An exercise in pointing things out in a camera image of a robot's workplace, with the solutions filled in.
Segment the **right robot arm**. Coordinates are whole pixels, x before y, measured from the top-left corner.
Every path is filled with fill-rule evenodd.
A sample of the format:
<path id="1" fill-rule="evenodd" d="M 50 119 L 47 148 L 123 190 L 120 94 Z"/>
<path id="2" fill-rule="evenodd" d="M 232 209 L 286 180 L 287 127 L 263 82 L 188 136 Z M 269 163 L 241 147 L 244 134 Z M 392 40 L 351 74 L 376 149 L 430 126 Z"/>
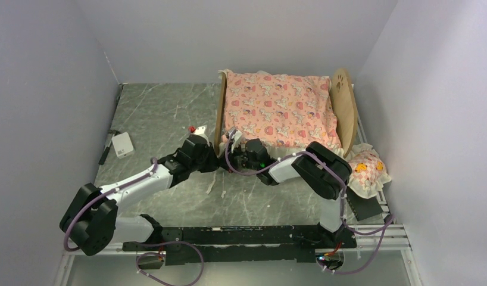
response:
<path id="1" fill-rule="evenodd" d="M 263 184 L 272 186 L 301 178 L 321 197 L 320 242 L 326 247 L 334 247 L 341 241 L 342 200 L 352 173 L 347 161 L 316 141 L 284 158 L 271 157 L 259 139 L 249 140 L 245 148 L 235 146 L 230 139 L 224 147 L 223 166 L 228 171 L 256 176 Z"/>

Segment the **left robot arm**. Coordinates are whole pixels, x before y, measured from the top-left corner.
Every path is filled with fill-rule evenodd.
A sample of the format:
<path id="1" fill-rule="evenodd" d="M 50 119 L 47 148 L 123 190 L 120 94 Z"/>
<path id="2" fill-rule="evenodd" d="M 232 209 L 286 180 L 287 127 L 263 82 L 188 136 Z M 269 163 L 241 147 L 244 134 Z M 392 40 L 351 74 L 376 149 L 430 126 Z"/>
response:
<path id="1" fill-rule="evenodd" d="M 82 186 L 60 221 L 65 251 L 81 250 L 93 256 L 110 243 L 155 250 L 164 241 L 161 224 L 147 214 L 134 218 L 119 218 L 119 214 L 187 180 L 193 172 L 213 172 L 218 167 L 213 144 L 204 136 L 189 135 L 173 154 L 153 157 L 150 167 L 138 174 L 101 187 Z"/>

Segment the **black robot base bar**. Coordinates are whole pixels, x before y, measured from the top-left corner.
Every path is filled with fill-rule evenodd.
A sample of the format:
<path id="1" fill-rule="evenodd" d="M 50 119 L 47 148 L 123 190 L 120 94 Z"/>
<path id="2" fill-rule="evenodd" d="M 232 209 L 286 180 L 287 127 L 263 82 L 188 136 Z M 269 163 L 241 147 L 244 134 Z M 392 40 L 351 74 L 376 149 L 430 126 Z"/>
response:
<path id="1" fill-rule="evenodd" d="M 347 229 L 329 234 L 320 225 L 165 227 L 161 236 L 145 245 L 131 241 L 125 252 L 164 250 L 166 265 L 198 262 L 251 262 L 294 260 L 313 263 L 315 254 L 335 248 L 356 248 L 354 235 Z"/>

